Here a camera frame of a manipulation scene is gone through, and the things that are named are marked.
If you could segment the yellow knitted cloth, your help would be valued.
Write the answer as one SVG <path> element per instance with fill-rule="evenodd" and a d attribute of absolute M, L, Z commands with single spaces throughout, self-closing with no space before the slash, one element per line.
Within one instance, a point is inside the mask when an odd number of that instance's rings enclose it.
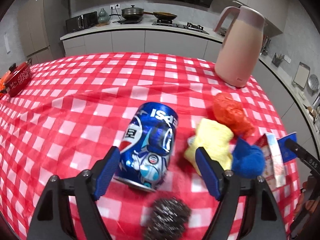
<path fill-rule="evenodd" d="M 214 120 L 202 118 L 197 126 L 193 141 L 188 144 L 189 147 L 184 152 L 184 157 L 201 176 L 195 160 L 195 152 L 199 147 L 204 147 L 212 160 L 218 161 L 224 170 L 230 170 L 233 157 L 229 151 L 229 143 L 233 137 L 233 132 L 227 126 Z"/>

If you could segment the orange plastic bag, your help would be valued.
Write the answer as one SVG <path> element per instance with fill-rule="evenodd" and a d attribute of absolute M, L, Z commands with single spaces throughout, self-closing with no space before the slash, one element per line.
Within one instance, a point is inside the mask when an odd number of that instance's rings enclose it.
<path fill-rule="evenodd" d="M 240 102 L 229 93 L 218 93 L 213 98 L 213 112 L 216 120 L 231 129 L 234 135 L 247 139 L 255 132 Z"/>

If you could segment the blue Pepsi can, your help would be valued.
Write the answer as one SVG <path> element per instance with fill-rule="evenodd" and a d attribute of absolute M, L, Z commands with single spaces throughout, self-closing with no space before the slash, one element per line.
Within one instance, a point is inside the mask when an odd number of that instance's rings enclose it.
<path fill-rule="evenodd" d="M 136 111 L 119 145 L 117 181 L 147 192 L 162 184 L 174 149 L 177 113 L 167 105 L 146 102 Z"/>

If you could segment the small milk carton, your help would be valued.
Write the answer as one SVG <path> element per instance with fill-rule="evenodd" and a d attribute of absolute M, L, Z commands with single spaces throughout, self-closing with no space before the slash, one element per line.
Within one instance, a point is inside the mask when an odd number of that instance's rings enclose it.
<path fill-rule="evenodd" d="M 276 136 L 273 133 L 263 134 L 256 142 L 265 159 L 263 177 L 266 179 L 270 189 L 282 187 L 286 184 L 286 173 Z"/>

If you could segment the blue knitted cloth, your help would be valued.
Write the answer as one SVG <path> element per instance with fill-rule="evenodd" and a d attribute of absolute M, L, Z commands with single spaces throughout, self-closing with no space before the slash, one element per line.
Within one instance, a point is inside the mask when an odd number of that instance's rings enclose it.
<path fill-rule="evenodd" d="M 232 156 L 232 171 L 236 175 L 254 179 L 263 174 L 265 158 L 257 145 L 250 145 L 244 139 L 238 138 Z"/>

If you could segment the round metal plate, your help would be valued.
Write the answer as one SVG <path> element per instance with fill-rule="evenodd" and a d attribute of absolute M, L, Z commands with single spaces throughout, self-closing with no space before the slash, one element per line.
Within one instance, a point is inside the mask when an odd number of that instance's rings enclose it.
<path fill-rule="evenodd" d="M 316 92 L 319 89 L 319 79 L 315 74 L 308 77 L 308 87 L 311 91 Z"/>

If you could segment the white cutting board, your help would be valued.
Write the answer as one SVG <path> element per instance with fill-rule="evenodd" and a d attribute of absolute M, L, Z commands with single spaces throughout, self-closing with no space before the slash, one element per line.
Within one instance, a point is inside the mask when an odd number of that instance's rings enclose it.
<path fill-rule="evenodd" d="M 297 85 L 301 90 L 306 86 L 307 80 L 310 74 L 310 67 L 300 62 L 293 83 Z"/>

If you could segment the steel wool scrubber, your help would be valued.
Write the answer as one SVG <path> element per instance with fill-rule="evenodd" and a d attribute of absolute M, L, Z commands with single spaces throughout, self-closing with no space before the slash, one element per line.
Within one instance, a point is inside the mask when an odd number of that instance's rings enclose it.
<path fill-rule="evenodd" d="M 157 199 L 146 224 L 144 239 L 180 239 L 190 215 L 191 209 L 180 199 Z"/>

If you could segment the red white checkered tablecloth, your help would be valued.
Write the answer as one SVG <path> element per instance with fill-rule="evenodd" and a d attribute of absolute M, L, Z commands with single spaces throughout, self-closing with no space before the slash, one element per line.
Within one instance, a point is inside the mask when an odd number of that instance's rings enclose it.
<path fill-rule="evenodd" d="M 191 208 L 184 239 L 201 239 L 217 209 L 202 179 L 184 159 L 202 118 L 213 119 L 213 97 L 231 94 L 263 134 L 286 134 L 255 79 L 234 88 L 202 59 L 151 54 L 71 56 L 35 64 L 18 96 L 1 100 L 1 213 L 21 239 L 48 179 L 76 176 L 117 146 L 139 106 L 161 102 L 178 114 L 175 148 L 164 184 L 147 193 L 112 181 L 97 203 L 114 239 L 142 239 L 153 202 L 176 197 Z"/>

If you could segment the pink thermos jug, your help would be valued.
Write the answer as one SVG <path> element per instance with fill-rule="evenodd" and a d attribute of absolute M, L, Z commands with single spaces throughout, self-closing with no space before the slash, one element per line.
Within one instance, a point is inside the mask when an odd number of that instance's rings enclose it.
<path fill-rule="evenodd" d="M 215 73 L 229 85 L 245 87 L 258 61 L 265 25 L 264 16 L 258 11 L 242 5 L 226 7 L 214 28 L 218 32 L 228 15 L 234 16 L 222 43 Z"/>

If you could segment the red enamel pot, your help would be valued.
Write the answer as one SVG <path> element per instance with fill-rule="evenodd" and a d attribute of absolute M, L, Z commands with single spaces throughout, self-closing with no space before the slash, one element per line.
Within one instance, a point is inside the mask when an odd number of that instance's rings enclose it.
<path fill-rule="evenodd" d="M 32 58 L 22 62 L 19 66 L 14 63 L 9 70 L 1 77 L 1 98 L 8 95 L 15 97 L 27 87 L 32 78 Z"/>

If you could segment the gas stove top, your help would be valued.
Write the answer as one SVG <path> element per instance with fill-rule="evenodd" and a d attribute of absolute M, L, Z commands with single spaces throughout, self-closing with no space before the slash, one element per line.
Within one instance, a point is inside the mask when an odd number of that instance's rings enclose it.
<path fill-rule="evenodd" d="M 185 30 L 192 30 L 203 34 L 208 34 L 207 31 L 204 30 L 204 27 L 201 25 L 194 25 L 192 23 L 187 24 L 180 24 L 180 23 L 174 23 L 174 22 L 158 22 L 155 21 L 152 23 L 152 25 L 159 25 L 159 26 L 166 26 L 166 27 L 173 27 L 173 28 L 180 28 Z"/>

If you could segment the black microwave oven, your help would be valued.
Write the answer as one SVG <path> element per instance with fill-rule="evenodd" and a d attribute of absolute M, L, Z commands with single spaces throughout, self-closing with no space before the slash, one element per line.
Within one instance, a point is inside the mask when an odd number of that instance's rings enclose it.
<path fill-rule="evenodd" d="M 97 12 L 89 12 L 66 20 L 67 33 L 74 33 L 91 28 L 98 23 Z"/>

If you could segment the frying pan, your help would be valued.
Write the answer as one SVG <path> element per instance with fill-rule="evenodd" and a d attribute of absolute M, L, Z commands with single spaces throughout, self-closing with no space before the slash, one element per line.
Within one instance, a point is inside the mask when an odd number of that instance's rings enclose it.
<path fill-rule="evenodd" d="M 144 15 L 153 15 L 158 20 L 164 20 L 164 21 L 173 21 L 177 15 L 168 13 L 168 12 L 143 12 Z"/>

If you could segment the lidded cooking pot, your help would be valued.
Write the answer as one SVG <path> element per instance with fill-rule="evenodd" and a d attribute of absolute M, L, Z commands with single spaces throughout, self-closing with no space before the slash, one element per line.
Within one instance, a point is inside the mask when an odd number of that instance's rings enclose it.
<path fill-rule="evenodd" d="M 129 8 L 124 8 L 121 10 L 121 16 L 125 20 L 139 20 L 144 15 L 144 9 L 135 7 L 134 5 L 131 5 Z"/>

